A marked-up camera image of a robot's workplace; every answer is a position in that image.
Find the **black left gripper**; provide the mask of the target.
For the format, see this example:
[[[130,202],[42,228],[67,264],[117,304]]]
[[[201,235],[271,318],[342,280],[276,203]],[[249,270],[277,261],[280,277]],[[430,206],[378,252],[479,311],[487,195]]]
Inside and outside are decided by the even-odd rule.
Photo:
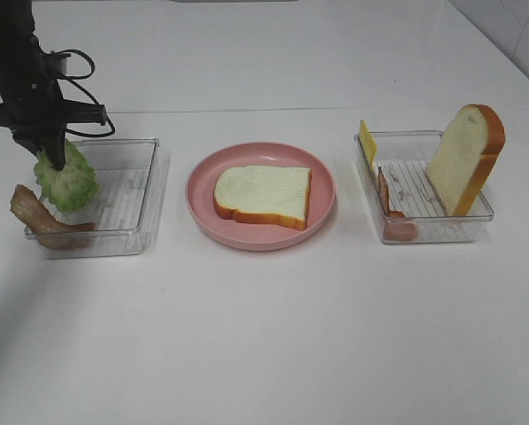
[[[13,140],[36,155],[45,149],[57,171],[65,167],[65,135],[69,124],[107,124],[105,106],[64,98],[59,83],[79,87],[95,71],[91,57],[68,49],[66,75],[50,72],[35,37],[0,42],[0,127],[11,130]]]

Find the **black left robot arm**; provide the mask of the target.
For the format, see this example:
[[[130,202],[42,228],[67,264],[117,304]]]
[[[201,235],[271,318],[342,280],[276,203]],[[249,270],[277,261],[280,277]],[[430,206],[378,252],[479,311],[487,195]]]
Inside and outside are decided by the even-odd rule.
[[[44,51],[35,35],[30,1],[0,1],[0,127],[33,154],[45,151],[56,170],[65,167],[65,136],[73,123],[110,125],[105,106],[64,98],[59,83],[76,88],[95,71],[79,50]]]

